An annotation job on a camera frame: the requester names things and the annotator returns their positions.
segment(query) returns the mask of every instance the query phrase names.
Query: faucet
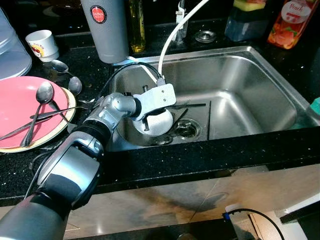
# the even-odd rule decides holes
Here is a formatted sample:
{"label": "faucet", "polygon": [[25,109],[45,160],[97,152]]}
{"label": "faucet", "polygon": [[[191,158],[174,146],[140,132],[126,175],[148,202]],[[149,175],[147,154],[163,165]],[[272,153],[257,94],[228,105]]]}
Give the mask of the faucet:
{"label": "faucet", "polygon": [[[178,11],[175,12],[176,14],[176,24],[179,24],[185,17],[185,0],[180,0],[178,4]],[[183,25],[182,28],[179,29],[179,31],[176,33],[175,37],[173,37],[172,41],[177,44],[182,44],[184,42],[184,38],[187,35],[187,27],[188,27],[188,21]]]}

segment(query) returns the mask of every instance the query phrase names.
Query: yellow sponge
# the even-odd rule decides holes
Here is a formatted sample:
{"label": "yellow sponge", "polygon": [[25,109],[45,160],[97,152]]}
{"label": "yellow sponge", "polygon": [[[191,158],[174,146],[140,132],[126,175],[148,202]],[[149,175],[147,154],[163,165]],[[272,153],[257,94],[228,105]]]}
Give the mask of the yellow sponge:
{"label": "yellow sponge", "polygon": [[246,2],[245,0],[234,0],[233,6],[245,11],[245,12],[250,12],[258,9],[264,9],[266,6],[266,3],[251,3],[251,2]]}

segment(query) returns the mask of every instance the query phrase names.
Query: sink drain hole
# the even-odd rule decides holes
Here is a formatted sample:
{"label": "sink drain hole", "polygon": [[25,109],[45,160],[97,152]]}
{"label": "sink drain hole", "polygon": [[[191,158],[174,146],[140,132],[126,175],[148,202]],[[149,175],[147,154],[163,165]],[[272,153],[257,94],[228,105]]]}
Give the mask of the sink drain hole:
{"label": "sink drain hole", "polygon": [[200,125],[193,119],[184,118],[178,121],[175,134],[184,140],[197,138],[201,133]]}

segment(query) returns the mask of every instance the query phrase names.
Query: gray thermos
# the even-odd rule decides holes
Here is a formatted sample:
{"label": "gray thermos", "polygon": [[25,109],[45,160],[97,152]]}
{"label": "gray thermos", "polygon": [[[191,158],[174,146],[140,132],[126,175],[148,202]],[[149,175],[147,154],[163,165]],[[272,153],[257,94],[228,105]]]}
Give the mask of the gray thermos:
{"label": "gray thermos", "polygon": [[119,63],[129,56],[124,0],[81,0],[101,61]]}

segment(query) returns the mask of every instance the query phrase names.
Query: black cable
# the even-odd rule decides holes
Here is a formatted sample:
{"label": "black cable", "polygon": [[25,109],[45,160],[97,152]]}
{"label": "black cable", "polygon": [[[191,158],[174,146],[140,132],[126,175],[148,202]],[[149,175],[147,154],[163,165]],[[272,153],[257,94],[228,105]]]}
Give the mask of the black cable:
{"label": "black cable", "polygon": [[126,65],[123,65],[122,67],[120,67],[117,71],[115,71],[111,77],[109,77],[109,79],[105,82],[105,84],[103,85],[101,91],[98,93],[98,95],[96,96],[94,102],[96,102],[103,94],[103,92],[106,90],[105,88],[109,85],[109,83],[112,81],[112,79],[119,73],[121,72],[123,69],[127,68],[127,67],[130,67],[130,66],[133,66],[133,65],[143,65],[143,66],[146,66],[148,67],[149,69],[151,69],[152,71],[155,72],[156,76],[159,78],[161,78],[161,74],[158,72],[158,70],[154,67],[154,66],[151,66],[150,64],[148,63],[145,63],[145,62],[140,62],[140,61],[135,61],[135,62],[131,62],[131,63],[128,63]]}
{"label": "black cable", "polygon": [[29,185],[29,187],[28,187],[28,189],[27,189],[27,191],[26,191],[26,193],[25,193],[25,195],[24,195],[23,200],[25,200],[25,199],[28,197],[28,195],[30,194],[31,189],[32,189],[33,185],[35,184],[35,181],[37,180],[37,178],[38,178],[38,176],[39,176],[39,173],[40,173],[42,167],[44,166],[45,162],[47,161],[47,159],[48,159],[49,157],[50,157],[50,156],[46,156],[46,157],[42,160],[42,162],[40,163],[40,166],[39,166],[38,169],[36,170],[36,172],[35,172],[32,180],[31,180],[31,183],[30,183],[30,185]]}
{"label": "black cable", "polygon": [[32,176],[35,176],[35,171],[34,171],[35,162],[36,162],[39,158],[41,158],[41,157],[43,157],[43,156],[45,156],[45,155],[48,155],[48,154],[52,154],[53,152],[54,152],[53,150],[51,150],[51,151],[46,151],[46,152],[43,152],[43,153],[39,154],[39,155],[36,156],[34,159],[32,159],[32,161],[29,163],[29,167],[28,167],[28,168],[31,170]]}
{"label": "black cable", "polygon": [[258,215],[266,218],[276,228],[276,230],[278,231],[281,239],[285,240],[285,238],[284,238],[282,232],[280,231],[279,227],[277,226],[277,224],[275,224],[275,222],[272,221],[270,217],[268,217],[267,215],[263,214],[262,212],[259,212],[257,210],[253,210],[253,209],[249,209],[249,208],[238,208],[238,209],[231,210],[231,211],[227,212],[227,214],[230,215],[230,214],[234,214],[234,213],[237,213],[237,212],[251,212],[251,213],[255,213],[255,214],[258,214]]}

